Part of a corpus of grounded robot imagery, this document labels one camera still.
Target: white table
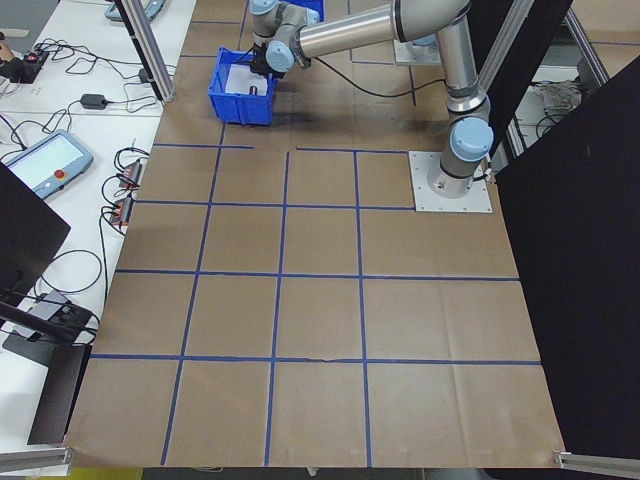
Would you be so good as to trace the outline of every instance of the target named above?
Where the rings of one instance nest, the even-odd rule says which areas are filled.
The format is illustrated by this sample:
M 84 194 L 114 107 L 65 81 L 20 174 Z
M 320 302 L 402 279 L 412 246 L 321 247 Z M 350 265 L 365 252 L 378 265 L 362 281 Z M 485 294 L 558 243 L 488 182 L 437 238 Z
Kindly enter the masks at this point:
M 176 65 L 184 37 L 193 13 L 195 0 L 168 0 L 164 10 L 152 26 L 167 64 Z M 124 29 L 104 17 L 105 5 L 78 3 L 62 0 L 39 41 L 51 37 L 65 39 L 70 44 L 86 45 L 94 53 L 123 61 L 138 62 L 138 56 Z M 75 60 L 47 62 L 36 83 L 21 85 L 10 96 L 0 99 L 0 113 L 14 125 L 31 119 L 46 122 L 54 111 L 65 108 L 83 93 L 101 93 L 109 100 L 124 100 L 124 81 L 110 68 L 96 66 L 91 75 L 71 76 L 64 70 Z M 139 67 L 124 67 L 133 74 Z M 132 98 L 153 95 L 149 86 L 137 86 L 130 90 Z M 80 105 L 71 108 L 73 124 L 71 134 L 94 155 L 94 163 L 82 176 L 74 179 L 64 190 L 47 199 L 47 203 L 71 226 L 71 232 L 60 252 L 71 249 L 87 249 L 101 257 L 98 216 L 105 204 L 100 193 L 104 180 L 115 173 L 113 156 L 123 147 L 135 145 L 150 151 L 160 123 L 162 107 L 158 103 L 135 114 L 124 111 L 122 105 L 112 105 L 103 111 L 84 111 Z M 40 128 L 27 124 L 20 129 L 27 145 L 43 138 Z M 0 124 L 0 155 L 15 150 L 8 144 L 9 130 Z M 123 154 L 122 161 L 134 161 L 139 155 Z M 113 180 L 106 189 L 108 195 L 117 190 Z M 122 246 L 122 238 L 104 225 L 105 246 L 109 278 L 113 275 Z M 97 264 L 85 255 L 71 256 L 52 266 L 47 279 L 61 288 L 74 289 L 90 282 Z M 104 280 L 89 290 L 69 298 L 78 305 L 90 309 L 98 316 L 104 302 Z M 6 335 L 0 334 L 0 342 Z M 0 350 L 0 452 L 31 451 L 42 446 L 28 446 L 27 439 L 47 369 L 11 352 Z M 16 475 L 65 475 L 66 467 L 15 472 Z
M 47 23 L 44 31 L 38 37 L 38 42 L 47 38 L 65 40 L 71 45 L 84 45 L 93 53 L 123 62 L 139 63 L 140 59 L 129 38 L 124 25 L 112 22 L 104 16 L 107 7 L 89 3 L 78 3 L 72 0 L 62 0 Z M 182 50 L 182 43 L 187 33 L 189 19 L 195 6 L 195 0 L 167 0 L 167 4 L 151 23 L 158 46 L 167 65 L 176 66 Z M 70 75 L 65 72 L 73 62 L 80 58 L 74 57 L 53 62 L 51 56 L 45 63 L 33 85 L 20 85 L 18 90 L 9 96 L 0 99 L 0 111 L 2 112 L 34 112 L 52 113 L 60 108 L 65 108 L 71 102 L 79 100 L 85 93 L 98 93 L 110 101 L 126 100 L 123 80 L 105 62 L 100 61 L 94 71 L 88 75 Z M 142 65 L 116 65 L 125 76 L 138 73 Z M 89 67 L 86 62 L 74 68 L 73 71 L 85 71 Z M 127 90 L 131 98 L 139 98 L 146 95 L 153 96 L 151 87 L 130 86 Z M 74 111 L 82 111 L 82 107 L 76 104 Z M 124 105 L 110 105 L 106 110 L 99 112 L 104 115 L 120 115 L 124 112 Z M 158 103 L 154 107 L 144 108 L 137 115 L 160 116 L 162 106 Z

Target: black cable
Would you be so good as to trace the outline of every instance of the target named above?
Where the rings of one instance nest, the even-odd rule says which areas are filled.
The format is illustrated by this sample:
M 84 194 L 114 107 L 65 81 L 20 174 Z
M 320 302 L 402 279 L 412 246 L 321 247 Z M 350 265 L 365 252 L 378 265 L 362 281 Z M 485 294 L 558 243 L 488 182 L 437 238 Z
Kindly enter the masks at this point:
M 12 332 L 8 332 L 7 330 L 0 329 L 0 333 L 6 333 L 7 335 L 14 335 L 16 337 L 20 337 L 20 338 L 24 339 L 25 341 L 32 342 L 32 343 L 42 342 L 42 343 L 51 343 L 53 345 L 59 345 L 60 344 L 59 342 L 52 342 L 51 340 L 47 340 L 45 338 L 36 338 L 35 340 L 29 340 L 28 338 L 23 337 L 22 335 L 20 335 L 18 332 L 13 332 L 13 331 Z M 89 347 L 89 346 L 91 346 L 93 344 L 93 341 L 96 338 L 95 334 L 92 334 L 92 335 L 93 335 L 93 338 L 91 338 L 91 340 L 89 340 L 86 343 L 74 342 L 74 343 L 69 343 L 69 344 L 65 343 L 65 345 L 68 345 L 70 347 Z
M 110 207 L 102 207 L 100 209 L 100 217 L 98 218 L 98 230 L 100 232 L 100 247 L 102 249 L 102 264 L 104 265 L 104 303 L 107 303 L 107 295 L 109 294 L 109 270 L 107 268 L 107 248 L 105 246 L 105 241 L 104 241 L 104 231 L 102 230 L 102 222 L 105 221 L 107 222 L 107 224 L 114 229 L 117 233 L 119 233 L 120 235 L 124 236 L 124 233 L 117 230 L 109 221 L 109 219 L 107 219 L 105 217 L 105 215 L 111 211 L 111 213 L 115 213 L 113 212 L 113 210 L 110 210 Z
M 432 80 L 431 82 L 423 83 L 419 87 L 412 88 L 411 90 L 408 90 L 406 92 L 393 93 L 393 94 L 388 94 L 387 95 L 387 94 L 384 94 L 384 93 L 372 92 L 371 90 L 367 90 L 366 88 L 361 87 L 360 85 L 355 83 L 353 80 L 351 80 L 349 77 L 347 77 L 344 73 L 342 73 L 340 70 L 338 70 L 335 67 L 332 67 L 331 65 L 329 65 L 327 62 L 325 62 L 320 57 L 317 57 L 316 60 L 318 60 L 321 64 L 323 64 L 329 70 L 331 70 L 332 72 L 337 74 L 339 77 L 341 77 L 343 80 L 345 80 L 346 82 L 348 82 L 349 84 L 351 84 L 352 86 L 354 86 L 355 88 L 360 90 L 361 92 L 367 93 L 369 95 L 373 95 L 374 97 L 381 97 L 381 98 L 399 98 L 399 97 L 404 97 L 406 95 L 411 95 L 412 93 L 415 93 L 418 90 L 422 90 L 423 88 L 429 87 L 429 86 L 434 85 L 436 83 L 440 83 L 440 82 L 444 83 L 445 82 L 444 78 L 438 78 L 437 80 Z
M 91 50 L 89 50 L 89 47 L 87 47 L 86 45 L 70 45 L 65 40 L 54 40 L 52 38 L 46 38 L 42 42 L 36 44 L 35 47 L 51 53 L 52 62 L 66 60 L 68 58 L 73 57 L 76 54 L 86 55 L 90 57 L 90 59 L 83 58 L 83 57 L 76 59 L 69 67 L 65 69 L 65 72 L 68 73 L 69 75 L 89 75 L 90 73 L 93 72 L 98 62 L 103 61 L 107 65 L 109 65 L 109 67 L 111 67 L 123 80 L 131 80 L 133 78 L 136 78 L 138 74 L 136 73 L 135 75 L 125 76 L 125 74 L 122 73 L 122 71 L 120 71 L 116 67 L 116 65 L 125 65 L 130 67 L 142 65 L 141 62 L 125 62 L 122 60 L 103 57 L 93 53 Z M 80 64 L 80 62 L 88 62 L 90 64 L 89 68 L 84 71 L 74 70 L 74 68 L 77 67 Z M 174 69 L 177 68 L 175 65 L 166 65 L 166 67 L 171 67 Z
M 20 148 L 22 148 L 22 150 L 26 150 L 27 146 L 25 145 L 25 143 L 22 141 L 22 138 L 20 138 L 20 135 L 18 134 L 18 127 L 12 126 L 11 122 L 9 122 L 9 120 L 7 120 L 7 118 L 4 115 L 2 115 L 1 113 L 0 113 L 0 120 L 2 120 L 4 123 L 6 123 L 7 126 L 9 127 L 9 130 L 11 130 L 11 141 L 13 143 L 19 145 Z
M 140 155 L 144 155 L 145 157 L 149 156 L 149 152 L 146 152 L 138 147 L 121 148 L 116 152 L 115 156 L 113 157 L 113 166 L 116 167 L 116 170 L 120 172 L 124 172 L 124 168 L 125 168 L 125 166 L 122 165 L 122 162 L 120 161 L 120 155 L 122 155 L 125 152 L 139 153 Z
M 518 138 L 520 139 L 520 143 L 522 143 L 522 151 L 527 151 L 527 141 L 524 138 L 524 134 L 522 133 L 522 129 L 520 128 L 520 122 L 517 117 L 513 117 L 513 124 L 516 127 L 516 132 L 518 133 Z
M 20 153 L 20 152 L 22 152 L 22 151 L 24 151 L 24 150 L 13 150 L 13 151 L 11 151 L 11 152 L 7 152 L 7 153 L 5 153 L 4 155 L 2 155 L 2 156 L 0 157 L 0 162 L 1 162 L 2 160 L 4 160 L 6 157 L 8 157 L 9 155 L 11 155 L 11 154 L 13 154 L 13 153 Z
M 151 99 L 151 102 L 145 103 L 144 105 L 136 108 L 135 110 L 129 109 L 129 104 L 130 103 L 139 102 L 141 100 L 147 100 L 147 99 Z M 107 104 L 111 104 L 111 105 L 122 105 L 122 104 L 125 104 L 125 110 L 127 111 L 127 113 L 139 112 L 143 108 L 154 106 L 157 102 L 158 102 L 158 99 L 156 97 L 154 97 L 153 95 L 145 95 L 144 97 L 131 98 L 131 99 L 127 98 L 127 100 L 122 100 L 122 101 L 107 100 Z
M 40 275 L 40 280 L 42 280 L 42 283 L 44 283 L 45 285 L 47 285 L 49 288 L 52 288 L 53 290 L 56 290 L 64 295 L 76 295 L 78 293 L 82 293 L 84 291 L 89 290 L 91 287 L 93 287 L 96 283 L 98 283 L 98 281 L 100 280 L 100 278 L 102 277 L 102 261 L 100 260 L 100 257 L 98 257 L 98 255 L 96 255 L 94 252 L 92 252 L 91 250 L 85 250 L 85 249 L 81 249 L 81 248 L 76 248 L 74 250 L 67 250 L 66 252 L 60 253 L 59 255 L 56 255 L 53 260 L 51 260 L 51 263 L 49 264 L 49 267 L 51 265 L 53 265 L 56 261 L 60 260 L 63 257 L 66 257 L 68 255 L 74 254 L 74 253 L 87 253 L 89 255 L 91 255 L 93 258 L 95 258 L 98 261 L 98 265 L 99 265 L 99 271 L 98 271 L 98 275 L 96 275 L 96 278 L 94 278 L 91 283 L 89 283 L 86 287 L 82 287 L 82 288 L 78 288 L 75 290 L 63 290 L 61 288 L 58 288 L 54 285 L 51 284 L 51 282 L 49 282 L 45 277 L 44 277 L 44 273 L 42 275 Z
M 251 46 L 251 48 L 249 50 L 247 50 L 246 52 L 244 52 L 242 54 L 242 56 L 240 58 L 238 58 L 235 62 L 233 62 L 234 64 L 239 64 L 242 60 L 244 60 L 247 55 L 249 55 L 251 52 L 253 51 L 253 46 Z
M 566 117 L 566 115 L 561 114 L 561 113 L 547 113 L 547 114 L 545 114 L 545 116 L 542 117 L 540 119 L 540 121 L 536 124 L 536 137 L 538 137 L 538 140 L 540 140 L 542 138 L 542 136 L 545 135 L 551 129 L 551 127 L 553 127 L 554 125 L 558 124 L 558 122 L 556 122 L 554 120 L 554 117 L 560 117 L 560 119 L 563 119 L 564 117 Z M 551 120 L 552 125 L 548 125 L 546 127 L 545 131 L 542 132 L 542 135 L 540 135 L 540 127 L 542 126 L 542 123 L 545 120 Z
M 93 313 L 91 310 L 89 310 L 88 308 L 81 307 L 80 305 L 76 305 L 76 304 L 71 303 L 71 302 L 64 303 L 64 302 L 57 302 L 55 300 L 49 300 L 49 299 L 45 298 L 44 295 L 33 296 L 33 295 L 28 295 L 28 294 L 25 294 L 25 293 L 18 292 L 18 291 L 15 291 L 15 290 L 10 290 L 10 292 L 11 292 L 12 295 L 17 295 L 19 297 L 28 298 L 28 299 L 34 300 L 36 302 L 50 303 L 50 304 L 53 304 L 53 305 L 59 305 L 61 307 L 67 307 L 67 308 L 72 309 L 72 310 L 75 309 L 75 310 L 86 311 L 90 315 L 89 319 L 95 318 L 96 323 L 98 324 L 98 327 L 100 327 L 100 318 L 98 318 L 98 316 L 95 313 Z M 53 320 L 51 320 L 51 323 L 53 325 L 62 326 L 62 327 L 68 326 L 68 324 L 54 322 Z M 83 325 L 82 323 L 80 323 L 78 321 L 75 321 L 75 327 L 79 328 L 81 332 L 89 333 L 89 334 L 93 335 L 93 338 L 91 339 L 92 341 L 95 339 L 96 333 L 98 331 L 96 328 L 87 327 L 86 325 Z
M 62 120 L 65 117 L 69 117 L 69 121 L 67 123 L 67 126 L 64 129 L 65 131 L 68 132 L 71 129 L 71 125 L 73 123 L 73 117 L 72 117 L 72 114 L 71 114 L 71 107 L 73 105 L 75 105 L 76 103 L 80 103 L 80 100 L 74 100 L 69 105 L 67 105 L 66 108 L 61 108 L 59 110 L 56 110 L 55 112 L 53 112 L 51 114 L 51 116 L 49 117 L 49 119 L 45 123 L 40 123 L 40 122 L 37 122 L 35 120 L 23 120 L 18 125 L 16 125 L 15 130 L 17 132 L 17 130 L 19 128 L 21 128 L 23 125 L 26 125 L 28 123 L 32 123 L 34 125 L 39 126 L 40 127 L 40 131 L 42 133 L 49 135 L 49 134 L 52 134 L 53 132 L 55 132 L 56 130 L 58 130 L 58 128 L 60 127 L 60 124 L 62 123 Z M 55 124 L 52 126 L 51 123 L 56 119 L 56 117 L 58 115 L 60 115 L 60 117 L 55 122 Z

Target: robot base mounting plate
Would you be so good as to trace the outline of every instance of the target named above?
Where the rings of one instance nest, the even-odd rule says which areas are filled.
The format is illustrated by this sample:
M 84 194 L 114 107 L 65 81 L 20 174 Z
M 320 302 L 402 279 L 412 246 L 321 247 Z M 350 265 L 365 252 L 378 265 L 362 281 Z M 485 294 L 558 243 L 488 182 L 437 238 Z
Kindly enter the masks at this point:
M 409 152 L 411 183 L 416 212 L 436 213 L 493 213 L 491 199 L 484 180 L 471 184 L 471 189 L 462 198 L 449 199 L 435 193 L 427 183 L 427 172 L 440 161 L 441 152 Z M 474 176 L 482 176 L 478 167 Z

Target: metal post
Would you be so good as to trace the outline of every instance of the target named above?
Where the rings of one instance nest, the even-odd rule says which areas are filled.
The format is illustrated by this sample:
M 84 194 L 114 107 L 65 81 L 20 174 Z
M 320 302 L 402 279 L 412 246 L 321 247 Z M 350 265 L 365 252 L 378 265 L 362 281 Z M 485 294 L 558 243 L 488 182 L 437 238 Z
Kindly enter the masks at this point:
M 556 453 L 556 463 L 564 470 L 640 479 L 640 460 Z
M 115 0 L 115 4 L 147 71 L 156 98 L 163 102 L 172 101 L 176 95 L 175 88 L 142 3 L 140 0 Z
M 480 85 L 485 91 L 491 88 L 493 80 L 496 78 L 509 50 L 511 50 L 511 46 L 534 3 L 535 0 L 515 0 L 513 2 L 480 72 Z
M 573 38 L 578 44 L 582 55 L 593 70 L 596 81 L 598 82 L 598 86 L 603 86 L 609 81 L 609 74 L 600 61 L 598 54 L 591 46 L 591 42 L 589 42 L 587 34 L 585 33 L 582 25 L 580 24 L 580 21 L 578 20 L 578 17 L 572 9 L 569 9 L 569 11 L 567 12 L 566 19 L 567 25 L 569 27 L 569 30 L 571 31 L 571 34 L 573 35 Z
M 0 473 L 19 472 L 31 468 L 57 467 L 70 465 L 74 451 L 59 447 L 32 452 L 0 453 Z

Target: floor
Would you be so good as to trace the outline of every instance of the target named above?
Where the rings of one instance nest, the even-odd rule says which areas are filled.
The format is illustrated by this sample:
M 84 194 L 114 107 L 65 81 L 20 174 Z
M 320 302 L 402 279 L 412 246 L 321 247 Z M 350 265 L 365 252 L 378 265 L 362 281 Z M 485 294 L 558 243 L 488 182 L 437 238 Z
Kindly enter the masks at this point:
M 550 466 L 495 185 L 492 214 L 414 210 L 407 151 L 441 148 L 443 87 L 371 98 L 315 65 L 280 83 L 270 127 L 224 124 L 203 95 L 218 47 L 251 44 L 225 5 L 198 2 L 185 41 L 70 426 L 78 463 Z M 327 60 L 383 92 L 442 75 L 390 44 Z
M 210 473 L 194 469 L 145 469 L 142 480 L 489 480 L 484 471 L 476 469 L 320 469 L 311 477 L 307 469 L 225 468 Z

